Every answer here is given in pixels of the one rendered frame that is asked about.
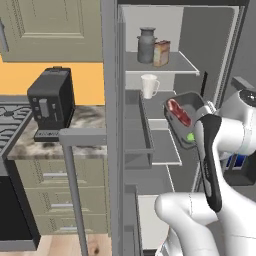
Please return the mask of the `black hob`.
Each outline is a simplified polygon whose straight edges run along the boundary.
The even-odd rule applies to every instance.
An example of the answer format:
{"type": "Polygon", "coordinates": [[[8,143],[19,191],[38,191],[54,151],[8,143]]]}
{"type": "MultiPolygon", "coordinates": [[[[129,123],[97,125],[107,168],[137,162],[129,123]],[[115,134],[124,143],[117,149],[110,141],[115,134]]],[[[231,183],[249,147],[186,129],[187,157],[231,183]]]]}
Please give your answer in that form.
{"type": "Polygon", "coordinates": [[[31,117],[29,104],[0,103],[0,155],[12,147],[31,117]]]}

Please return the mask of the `black box with blue panels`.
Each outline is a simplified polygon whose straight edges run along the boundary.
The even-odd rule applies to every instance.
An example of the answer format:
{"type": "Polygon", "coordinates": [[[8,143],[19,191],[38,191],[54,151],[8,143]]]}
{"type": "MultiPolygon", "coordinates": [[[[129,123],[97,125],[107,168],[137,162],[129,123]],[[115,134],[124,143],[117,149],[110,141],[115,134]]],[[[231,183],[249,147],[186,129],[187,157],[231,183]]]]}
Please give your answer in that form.
{"type": "Polygon", "coordinates": [[[234,154],[226,165],[224,178],[230,186],[250,186],[256,183],[256,152],[250,156],[234,154]]]}

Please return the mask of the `grey metal milk can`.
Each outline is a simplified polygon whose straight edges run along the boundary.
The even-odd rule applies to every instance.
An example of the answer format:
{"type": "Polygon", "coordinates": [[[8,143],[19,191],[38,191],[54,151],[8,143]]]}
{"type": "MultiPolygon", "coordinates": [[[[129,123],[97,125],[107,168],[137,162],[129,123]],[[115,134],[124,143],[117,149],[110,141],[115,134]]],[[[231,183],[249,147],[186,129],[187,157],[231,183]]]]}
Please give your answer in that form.
{"type": "Polygon", "coordinates": [[[154,45],[156,37],[154,36],[154,27],[141,27],[141,34],[138,36],[137,60],[140,63],[150,64],[153,62],[154,45]]]}

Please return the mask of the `grey fridge door bin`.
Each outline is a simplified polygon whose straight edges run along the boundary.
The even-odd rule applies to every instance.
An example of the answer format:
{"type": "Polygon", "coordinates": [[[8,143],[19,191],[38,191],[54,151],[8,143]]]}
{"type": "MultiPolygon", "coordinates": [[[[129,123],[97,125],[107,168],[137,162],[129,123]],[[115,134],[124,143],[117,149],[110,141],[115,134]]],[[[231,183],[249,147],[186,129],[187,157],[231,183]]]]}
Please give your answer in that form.
{"type": "Polygon", "coordinates": [[[125,92],[125,167],[150,169],[154,152],[153,138],[140,90],[125,92]]]}

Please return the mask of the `white fridge drawer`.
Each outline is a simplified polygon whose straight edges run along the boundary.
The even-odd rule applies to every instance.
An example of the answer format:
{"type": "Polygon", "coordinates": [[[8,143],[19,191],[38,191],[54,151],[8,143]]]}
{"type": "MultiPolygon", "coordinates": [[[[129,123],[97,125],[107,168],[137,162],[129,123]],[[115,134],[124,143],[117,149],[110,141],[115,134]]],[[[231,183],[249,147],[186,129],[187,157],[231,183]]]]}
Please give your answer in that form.
{"type": "Polygon", "coordinates": [[[144,249],[158,249],[168,234],[168,225],[161,221],[154,210],[156,195],[139,195],[139,217],[144,249]]]}

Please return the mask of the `red raw meat piece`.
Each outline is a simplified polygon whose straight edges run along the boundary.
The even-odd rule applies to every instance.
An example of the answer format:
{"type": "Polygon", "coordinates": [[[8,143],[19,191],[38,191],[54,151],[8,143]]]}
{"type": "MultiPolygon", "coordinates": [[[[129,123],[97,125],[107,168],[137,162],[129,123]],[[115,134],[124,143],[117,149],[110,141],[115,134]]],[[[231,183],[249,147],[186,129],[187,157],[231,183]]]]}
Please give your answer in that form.
{"type": "Polygon", "coordinates": [[[176,100],[169,99],[167,105],[169,111],[173,113],[183,125],[186,127],[191,125],[191,119],[188,113],[178,104],[176,100]]]}

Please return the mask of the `olive wall cupboard door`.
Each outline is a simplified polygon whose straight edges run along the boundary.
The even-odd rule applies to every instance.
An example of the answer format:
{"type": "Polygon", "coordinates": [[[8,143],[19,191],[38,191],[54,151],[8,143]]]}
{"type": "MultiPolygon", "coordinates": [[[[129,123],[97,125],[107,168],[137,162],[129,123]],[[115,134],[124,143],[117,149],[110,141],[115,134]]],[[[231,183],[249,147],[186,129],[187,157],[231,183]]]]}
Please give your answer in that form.
{"type": "Polygon", "coordinates": [[[5,62],[100,62],[100,0],[0,0],[5,62]]]}

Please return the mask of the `grey tupperware container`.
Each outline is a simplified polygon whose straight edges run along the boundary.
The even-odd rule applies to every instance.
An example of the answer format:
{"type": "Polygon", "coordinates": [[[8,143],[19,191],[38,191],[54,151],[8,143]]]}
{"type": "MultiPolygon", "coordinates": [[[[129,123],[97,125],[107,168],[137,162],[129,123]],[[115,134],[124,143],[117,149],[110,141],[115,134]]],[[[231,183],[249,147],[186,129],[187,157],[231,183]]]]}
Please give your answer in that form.
{"type": "Polygon", "coordinates": [[[210,103],[206,103],[203,98],[197,94],[196,92],[188,92],[179,95],[175,95],[165,101],[163,104],[164,107],[164,116],[170,125],[171,130],[173,131],[174,135],[176,136],[179,144],[184,149],[192,149],[195,147],[195,140],[188,141],[187,135],[189,133],[193,133],[194,125],[198,118],[198,110],[204,106],[209,105],[210,103]],[[191,125],[186,127],[183,125],[178,118],[169,111],[167,102],[169,99],[174,99],[178,102],[178,104],[188,113],[191,119],[191,125]]]}

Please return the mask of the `black coffee machine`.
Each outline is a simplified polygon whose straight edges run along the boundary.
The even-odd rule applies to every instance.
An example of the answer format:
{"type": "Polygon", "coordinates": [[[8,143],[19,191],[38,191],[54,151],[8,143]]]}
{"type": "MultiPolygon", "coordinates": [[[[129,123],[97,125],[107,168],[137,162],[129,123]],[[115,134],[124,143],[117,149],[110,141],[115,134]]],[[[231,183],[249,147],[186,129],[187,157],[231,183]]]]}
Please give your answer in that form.
{"type": "Polygon", "coordinates": [[[27,90],[27,97],[38,125],[34,141],[58,142],[59,131],[69,127],[75,111],[71,69],[45,69],[27,90]]]}

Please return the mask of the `grey fridge shelf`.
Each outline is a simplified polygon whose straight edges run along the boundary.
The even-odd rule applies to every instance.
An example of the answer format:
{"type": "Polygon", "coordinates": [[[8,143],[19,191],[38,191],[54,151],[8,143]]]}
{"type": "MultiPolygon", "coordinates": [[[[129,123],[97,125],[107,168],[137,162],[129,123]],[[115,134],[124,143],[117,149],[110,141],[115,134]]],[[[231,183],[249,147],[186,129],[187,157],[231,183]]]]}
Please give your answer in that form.
{"type": "Polygon", "coordinates": [[[153,165],[182,165],[182,161],[169,129],[152,130],[153,165]]]}
{"type": "Polygon", "coordinates": [[[196,66],[181,52],[171,52],[169,62],[161,67],[153,64],[142,64],[137,61],[135,52],[125,54],[125,70],[129,73],[173,73],[173,74],[194,74],[200,75],[196,66]]]}
{"type": "Polygon", "coordinates": [[[174,97],[174,91],[160,91],[151,99],[145,99],[144,104],[146,114],[151,130],[167,130],[168,123],[164,116],[163,104],[171,97],[174,97]]]}

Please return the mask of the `black oven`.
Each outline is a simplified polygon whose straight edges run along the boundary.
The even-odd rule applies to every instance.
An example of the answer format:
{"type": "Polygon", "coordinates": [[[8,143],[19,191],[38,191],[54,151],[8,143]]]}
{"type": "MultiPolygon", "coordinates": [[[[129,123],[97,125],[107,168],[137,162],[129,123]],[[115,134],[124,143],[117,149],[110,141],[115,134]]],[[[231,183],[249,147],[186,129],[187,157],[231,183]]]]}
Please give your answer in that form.
{"type": "Polygon", "coordinates": [[[16,164],[0,159],[0,252],[35,251],[40,239],[16,164]]]}

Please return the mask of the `grey fridge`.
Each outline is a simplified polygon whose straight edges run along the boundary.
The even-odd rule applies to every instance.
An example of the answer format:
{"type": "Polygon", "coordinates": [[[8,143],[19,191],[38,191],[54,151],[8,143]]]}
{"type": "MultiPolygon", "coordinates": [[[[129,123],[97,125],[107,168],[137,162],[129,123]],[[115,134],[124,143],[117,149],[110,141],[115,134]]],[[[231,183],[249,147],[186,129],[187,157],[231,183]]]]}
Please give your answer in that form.
{"type": "MultiPolygon", "coordinates": [[[[200,75],[173,73],[129,73],[126,88],[140,90],[141,76],[153,74],[160,80],[160,91],[176,95],[196,92],[204,100],[217,103],[228,80],[227,72],[234,45],[240,36],[246,5],[256,0],[118,0],[126,24],[126,53],[137,54],[141,27],[154,27],[157,39],[171,43],[170,53],[181,51],[200,75]]],[[[182,165],[153,165],[138,177],[139,195],[189,192],[195,188],[197,156],[194,148],[184,149],[168,125],[182,165]]],[[[143,249],[154,256],[156,249],[143,249]]]]}

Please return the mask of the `grey fridge door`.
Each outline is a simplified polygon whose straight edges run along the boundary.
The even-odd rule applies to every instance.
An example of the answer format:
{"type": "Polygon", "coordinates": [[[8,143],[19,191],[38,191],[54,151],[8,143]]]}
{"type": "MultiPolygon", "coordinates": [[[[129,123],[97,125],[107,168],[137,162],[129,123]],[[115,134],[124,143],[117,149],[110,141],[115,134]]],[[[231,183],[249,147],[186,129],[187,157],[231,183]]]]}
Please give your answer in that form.
{"type": "Polygon", "coordinates": [[[101,0],[112,256],[144,256],[137,177],[125,167],[126,24],[118,0],[101,0]]]}

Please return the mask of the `brown carton box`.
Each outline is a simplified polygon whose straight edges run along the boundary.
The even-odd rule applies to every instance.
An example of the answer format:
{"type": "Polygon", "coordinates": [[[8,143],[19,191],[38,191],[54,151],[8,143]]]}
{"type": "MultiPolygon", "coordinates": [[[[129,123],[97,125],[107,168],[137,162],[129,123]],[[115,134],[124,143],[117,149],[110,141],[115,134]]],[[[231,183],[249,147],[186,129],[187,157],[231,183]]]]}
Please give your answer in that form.
{"type": "Polygon", "coordinates": [[[156,42],[154,46],[154,58],[153,65],[156,67],[164,66],[169,61],[170,53],[170,42],[167,40],[162,40],[156,42]]]}

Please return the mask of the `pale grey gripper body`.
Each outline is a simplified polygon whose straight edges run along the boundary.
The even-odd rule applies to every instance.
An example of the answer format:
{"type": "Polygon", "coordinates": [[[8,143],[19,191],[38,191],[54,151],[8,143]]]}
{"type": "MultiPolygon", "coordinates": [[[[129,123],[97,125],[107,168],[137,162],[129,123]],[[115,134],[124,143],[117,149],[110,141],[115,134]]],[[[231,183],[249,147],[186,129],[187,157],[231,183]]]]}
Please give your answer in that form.
{"type": "Polygon", "coordinates": [[[216,110],[212,106],[204,105],[198,110],[198,118],[202,118],[208,114],[214,114],[215,112],[216,110]]]}

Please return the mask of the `white mug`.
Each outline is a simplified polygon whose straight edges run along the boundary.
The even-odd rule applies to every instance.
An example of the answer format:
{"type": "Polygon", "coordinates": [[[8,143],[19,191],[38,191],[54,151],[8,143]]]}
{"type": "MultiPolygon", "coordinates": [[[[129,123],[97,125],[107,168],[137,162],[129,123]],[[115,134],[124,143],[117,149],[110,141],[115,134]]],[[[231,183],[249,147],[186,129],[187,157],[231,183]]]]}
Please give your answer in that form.
{"type": "Polygon", "coordinates": [[[141,80],[144,98],[151,99],[157,94],[160,86],[157,76],[153,74],[144,74],[141,76],[141,80]]]}

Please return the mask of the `olive drawer front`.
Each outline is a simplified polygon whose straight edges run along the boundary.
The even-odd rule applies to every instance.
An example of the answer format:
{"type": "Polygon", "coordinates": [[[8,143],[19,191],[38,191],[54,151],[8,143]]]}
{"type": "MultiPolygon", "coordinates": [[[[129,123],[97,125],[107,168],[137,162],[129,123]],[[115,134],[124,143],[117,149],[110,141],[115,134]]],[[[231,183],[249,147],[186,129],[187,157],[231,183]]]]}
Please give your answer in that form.
{"type": "MultiPolygon", "coordinates": [[[[43,173],[67,173],[63,159],[16,160],[25,188],[67,187],[67,177],[43,177],[43,173]]],[[[104,186],[103,159],[75,159],[78,185],[81,187],[104,186]]]]}
{"type": "MultiPolygon", "coordinates": [[[[106,234],[107,218],[104,214],[84,215],[84,227],[87,234],[106,234]]],[[[77,227],[73,215],[36,215],[36,224],[41,235],[76,234],[77,232],[60,232],[61,227],[77,227]]]]}
{"type": "MultiPolygon", "coordinates": [[[[51,208],[51,204],[72,203],[68,188],[27,189],[26,195],[34,214],[57,214],[73,212],[73,208],[51,208]]],[[[84,213],[104,214],[106,212],[103,187],[79,189],[81,208],[84,213]]]]}

